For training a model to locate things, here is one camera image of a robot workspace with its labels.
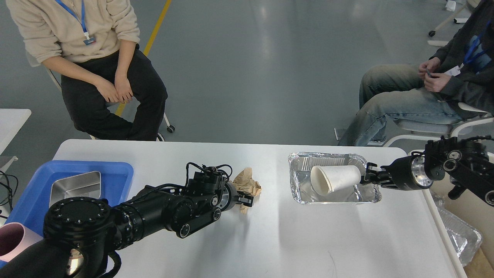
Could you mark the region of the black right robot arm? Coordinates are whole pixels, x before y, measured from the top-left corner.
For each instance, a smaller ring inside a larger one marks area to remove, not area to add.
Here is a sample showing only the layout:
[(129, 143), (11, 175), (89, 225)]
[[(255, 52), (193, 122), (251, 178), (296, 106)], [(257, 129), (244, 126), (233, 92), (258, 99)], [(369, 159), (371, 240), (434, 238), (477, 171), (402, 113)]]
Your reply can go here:
[(425, 190), (434, 181), (450, 176), (453, 189), (451, 200), (458, 199), (469, 190), (489, 206), (494, 205), (494, 166), (489, 161), (483, 140), (490, 135), (458, 139), (441, 137), (427, 142), (423, 151), (394, 160), (390, 165), (378, 167), (367, 163), (361, 184), (376, 184), (396, 190)]

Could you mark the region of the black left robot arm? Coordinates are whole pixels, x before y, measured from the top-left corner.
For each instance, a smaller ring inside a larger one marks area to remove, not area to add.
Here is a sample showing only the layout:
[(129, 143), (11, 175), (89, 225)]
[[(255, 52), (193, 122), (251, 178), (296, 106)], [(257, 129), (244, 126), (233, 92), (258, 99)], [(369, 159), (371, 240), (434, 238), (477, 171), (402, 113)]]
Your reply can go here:
[(185, 185), (147, 185), (114, 207), (104, 199), (70, 197), (44, 215), (43, 237), (1, 268), (2, 278), (113, 278), (118, 250), (162, 229), (184, 239), (254, 194), (237, 190), (223, 165), (199, 166)]

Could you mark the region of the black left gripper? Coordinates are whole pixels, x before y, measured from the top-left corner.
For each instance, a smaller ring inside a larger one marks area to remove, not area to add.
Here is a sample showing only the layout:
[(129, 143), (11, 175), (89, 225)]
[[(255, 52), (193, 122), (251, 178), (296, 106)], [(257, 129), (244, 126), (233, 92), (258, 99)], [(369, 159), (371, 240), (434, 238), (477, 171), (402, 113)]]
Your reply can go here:
[(232, 209), (235, 205), (244, 205), (252, 207), (254, 197), (249, 194), (238, 194), (236, 187), (230, 182), (222, 183), (221, 200), (217, 204), (220, 211)]

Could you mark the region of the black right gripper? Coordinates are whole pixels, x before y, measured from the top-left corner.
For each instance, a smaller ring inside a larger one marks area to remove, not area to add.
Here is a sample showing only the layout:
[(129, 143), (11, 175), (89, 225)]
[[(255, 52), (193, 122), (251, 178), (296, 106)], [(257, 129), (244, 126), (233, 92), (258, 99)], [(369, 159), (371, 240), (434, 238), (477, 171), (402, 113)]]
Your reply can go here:
[(397, 190), (429, 189), (431, 180), (425, 171), (425, 158), (407, 156), (394, 160), (391, 165), (378, 167), (375, 163), (367, 163), (360, 184), (377, 184), (383, 188)]

